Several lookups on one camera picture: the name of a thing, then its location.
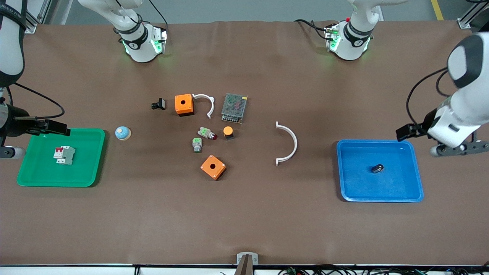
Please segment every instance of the black cable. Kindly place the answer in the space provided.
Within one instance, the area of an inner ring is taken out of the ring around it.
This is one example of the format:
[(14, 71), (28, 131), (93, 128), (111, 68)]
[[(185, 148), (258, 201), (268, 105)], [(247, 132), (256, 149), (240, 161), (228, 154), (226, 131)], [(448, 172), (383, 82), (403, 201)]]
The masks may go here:
[(153, 4), (153, 1), (149, 0), (149, 2), (153, 6), (153, 8), (155, 8), (155, 10), (159, 13), (159, 15), (161, 16), (161, 18), (163, 18), (163, 20), (165, 21), (165, 29), (167, 29), (168, 22), (166, 22), (165, 17), (161, 14), (161, 12), (159, 12), (159, 10), (156, 8), (155, 4)]
[(325, 26), (324, 28), (320, 28), (320, 27), (317, 27), (316, 24), (314, 24), (314, 20), (311, 20), (311, 23), (307, 22), (304, 19), (297, 19), (294, 22), (306, 23), (309, 27), (313, 28), (316, 31), (316, 33), (317, 33), (317, 35), (319, 35), (319, 37), (321, 37), (322, 39), (327, 40), (327, 41), (333, 41), (332, 38), (327, 38), (327, 37), (323, 36), (319, 31), (320, 30), (324, 31), (324, 28), (331, 27), (334, 24), (329, 24), (329, 25)]
[(406, 111), (407, 111), (407, 115), (409, 116), (409, 118), (411, 119), (411, 121), (414, 123), (414, 124), (418, 124), (415, 120), (414, 120), (414, 117), (413, 115), (411, 114), (411, 111), (409, 110), (409, 100), (411, 99), (411, 96), (413, 95), (413, 92), (414, 90), (426, 79), (432, 77), (433, 75), (437, 74), (437, 73), (440, 73), (444, 70), (446, 70), (447, 67), (443, 68), (443, 69), (439, 69), (439, 70), (436, 70), (435, 72), (432, 72), (431, 74), (423, 77), (420, 81), (418, 81), (414, 86), (413, 88), (411, 89), (411, 91), (409, 92), (409, 95), (407, 96), (407, 99), (406, 99)]
[(309, 272), (307, 272), (305, 269), (302, 269), (302, 268), (296, 268), (295, 270), (299, 271), (302, 275), (311, 275), (311, 274), (309, 274)]
[(353, 269), (350, 269), (345, 266), (336, 266), (336, 265), (318, 265), (314, 269), (314, 272), (316, 274), (319, 273), (319, 275), (331, 275), (334, 272), (338, 272), (340, 275), (357, 275), (356, 271)]
[(21, 87), (21, 88), (24, 88), (24, 89), (28, 90), (29, 92), (33, 92), (33, 93), (35, 93), (36, 95), (38, 95), (38, 96), (40, 96), (40, 97), (42, 97), (42, 98), (44, 98), (44, 99), (47, 99), (47, 100), (51, 101), (51, 102), (52, 102), (54, 105), (58, 106), (58, 107), (61, 109), (61, 113), (60, 113), (60, 114), (58, 114), (58, 115), (49, 115), (49, 116), (35, 116), (35, 118), (36, 118), (36, 119), (51, 119), (51, 118), (57, 118), (57, 117), (60, 117), (60, 116), (62, 116), (62, 115), (64, 115), (64, 114), (65, 114), (65, 109), (64, 109), (64, 108), (63, 108), (63, 107), (62, 107), (62, 106), (61, 106), (61, 105), (60, 105), (58, 102), (56, 102), (56, 101), (52, 100), (51, 98), (49, 98), (49, 97), (47, 97), (47, 96), (43, 95), (43, 94), (42, 94), (42, 93), (40, 93), (40, 92), (36, 92), (35, 90), (33, 90), (33, 89), (31, 89), (31, 88), (28, 88), (28, 87), (26, 87), (26, 86), (24, 86), (24, 85), (22, 85), (22, 84), (19, 84), (19, 83), (14, 83), (14, 84), (15, 84), (15, 85), (17, 85), (17, 86), (19, 86), (19, 87)]
[(321, 33), (319, 33), (319, 30), (318, 28), (316, 27), (316, 25), (314, 24), (314, 21), (311, 20), (311, 24), (312, 24), (312, 27), (314, 28), (314, 30), (316, 31), (317, 35), (319, 35), (319, 37), (321, 37), (322, 39), (324, 40), (328, 40), (328, 41), (333, 41), (333, 38), (328, 38), (328, 37), (325, 37), (325, 36), (322, 36)]
[(385, 268), (385, 269), (381, 269), (381, 271), (377, 272), (377, 273), (370, 274), (370, 272), (369, 272), (368, 275), (379, 275), (379, 274), (387, 275), (390, 273), (398, 273), (398, 274), (403, 274), (403, 275), (415, 275), (414, 272), (411, 270), (400, 270), (398, 268)]
[(432, 266), (430, 269), (428, 269), (427, 271), (423, 271), (423, 273), (427, 274), (428, 272), (432, 271), (434, 268), (436, 268), (436, 266)]
[(311, 28), (316, 28), (317, 30), (322, 30), (322, 31), (324, 31), (324, 29), (323, 29), (323, 28), (316, 27), (316, 26), (314, 26), (313, 24), (311, 24), (311, 23), (307, 22), (307, 21), (306, 21), (306, 20), (304, 20), (304, 19), (297, 19), (297, 20), (294, 20), (294, 22), (302, 22), (302, 23), (307, 24), (307, 25), (308, 25), (309, 27), (311, 27)]
[(438, 76), (438, 79), (436, 80), (436, 91), (441, 95), (441, 96), (444, 96), (444, 97), (449, 97), (450, 95), (440, 91), (440, 80), (443, 78), (444, 75), (446, 75), (446, 73), (448, 72), (448, 70), (442, 72), (442, 74), (440, 74), (440, 76)]
[(453, 275), (460, 275), (454, 267), (448, 267), (448, 269), (452, 271)]
[(12, 92), (10, 91), (10, 87), (9, 86), (7, 86), (7, 94), (8, 94), (10, 106), (13, 106), (14, 105), (14, 99), (12, 98)]
[(282, 269), (277, 275), (288, 275), (287, 269)]

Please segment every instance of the white semicircular bracket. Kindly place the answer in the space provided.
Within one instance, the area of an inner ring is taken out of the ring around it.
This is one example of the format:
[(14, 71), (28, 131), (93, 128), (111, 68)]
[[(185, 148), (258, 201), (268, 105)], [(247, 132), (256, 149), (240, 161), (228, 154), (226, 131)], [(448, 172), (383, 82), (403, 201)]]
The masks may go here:
[(278, 121), (275, 122), (275, 128), (276, 129), (282, 129), (282, 130), (286, 131), (287, 133), (289, 133), (292, 136), (292, 139), (294, 140), (294, 150), (292, 150), (292, 153), (290, 155), (286, 156), (285, 158), (277, 158), (275, 160), (275, 165), (278, 166), (279, 162), (283, 162), (283, 161), (286, 161), (286, 160), (292, 158), (292, 156), (295, 154), (295, 151), (297, 151), (297, 137), (295, 136), (294, 132), (292, 132), (291, 129), (289, 129), (283, 125), (279, 125)]
[(198, 98), (206, 98), (208, 99), (210, 102), (211, 102), (211, 110), (207, 113), (207, 117), (210, 119), (211, 118), (211, 115), (212, 115), (212, 112), (214, 111), (214, 98), (211, 97), (211, 96), (208, 96), (206, 94), (192, 94), (193, 98), (194, 99), (198, 99)]

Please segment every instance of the brown table surface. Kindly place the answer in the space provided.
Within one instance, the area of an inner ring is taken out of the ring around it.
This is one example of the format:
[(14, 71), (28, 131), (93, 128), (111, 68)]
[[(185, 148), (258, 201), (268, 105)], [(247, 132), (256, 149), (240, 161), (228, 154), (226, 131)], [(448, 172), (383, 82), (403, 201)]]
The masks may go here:
[[(340, 199), (334, 143), (395, 139), (409, 122), (405, 100), (423, 76), (446, 66), (470, 32), (455, 22), (380, 22), (357, 61), (327, 53), (298, 23), (215, 22), (170, 26), (166, 56), (147, 64), (124, 53), (112, 27), (40, 25), (25, 39), (20, 83), (61, 103), (59, 121), (109, 134), (101, 181), (92, 188), (16, 184), (21, 160), (0, 163), (0, 263), (227, 263), (253, 251), (262, 264), (482, 264), (489, 257), (487, 154), (433, 158), (435, 142), (413, 139), (424, 200)], [(412, 98), (418, 120), (443, 98), (435, 78)], [(442, 89), (454, 92), (449, 78)], [(32, 115), (58, 110), (12, 87)], [(190, 146), (200, 126), (218, 134), (224, 95), (249, 96), (236, 139)], [(173, 98), (204, 93), (194, 116)], [(166, 111), (150, 109), (159, 97)], [(279, 121), (299, 140), (275, 129)], [(116, 127), (132, 129), (128, 141)], [(487, 127), (480, 138), (489, 138)], [(29, 136), (7, 140), (27, 146)], [(200, 165), (227, 164), (215, 182)]]

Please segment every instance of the metal bracket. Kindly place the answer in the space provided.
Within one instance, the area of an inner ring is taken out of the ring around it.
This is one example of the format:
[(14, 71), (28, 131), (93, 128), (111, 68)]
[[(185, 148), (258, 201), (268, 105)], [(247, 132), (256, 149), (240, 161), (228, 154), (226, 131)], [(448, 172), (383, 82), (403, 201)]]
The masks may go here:
[(253, 266), (258, 264), (258, 254), (241, 252), (236, 258), (239, 264), (234, 275), (253, 275)]
[(438, 144), (430, 149), (430, 154), (434, 157), (465, 156), (484, 152), (489, 152), (489, 141), (477, 140), (477, 132), (472, 134), (471, 141), (465, 141), (456, 148)]
[(470, 22), (472, 22), (481, 12), (483, 12), (489, 5), (487, 1), (476, 2), (470, 9), (465, 12), (462, 17), (457, 19), (457, 23), (461, 29), (470, 29)]
[(41, 9), (39, 11), (39, 14), (37, 15), (37, 20), (39, 22), (44, 23), (44, 17), (46, 16), (48, 9), (51, 7), (52, 2), (53, 0), (44, 0), (43, 5), (41, 6)]
[(26, 12), (25, 23), (27, 25), (27, 29), (25, 30), (25, 34), (34, 34), (36, 32), (37, 24), (40, 22), (28, 11)]
[(254, 253), (254, 252), (240, 252), (236, 255), (236, 264), (238, 265), (241, 261), (241, 259), (245, 256), (245, 255), (250, 255), (251, 256), (251, 262), (253, 263), (253, 265), (258, 265), (258, 254), (257, 253)]
[(457, 18), (457, 23), (461, 29), (470, 29), (470, 24), (463, 24), (460, 18)]

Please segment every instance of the black connector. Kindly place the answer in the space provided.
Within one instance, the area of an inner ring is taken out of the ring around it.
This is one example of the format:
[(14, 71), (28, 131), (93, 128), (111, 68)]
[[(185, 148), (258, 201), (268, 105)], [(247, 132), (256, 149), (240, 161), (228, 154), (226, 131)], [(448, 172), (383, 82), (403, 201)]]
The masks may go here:
[(151, 103), (151, 109), (152, 110), (156, 110), (156, 109), (165, 110), (166, 107), (165, 107), (165, 101), (163, 100), (163, 98), (160, 97), (158, 102)]
[(434, 109), (431, 112), (429, 112), (424, 117), (424, 121), (421, 124), (409, 123), (397, 129), (396, 130), (397, 140), (403, 141), (407, 138), (419, 138), (428, 135), (428, 129), (433, 125), (435, 125), (440, 119), (439, 117), (435, 118), (436, 111), (437, 109)]

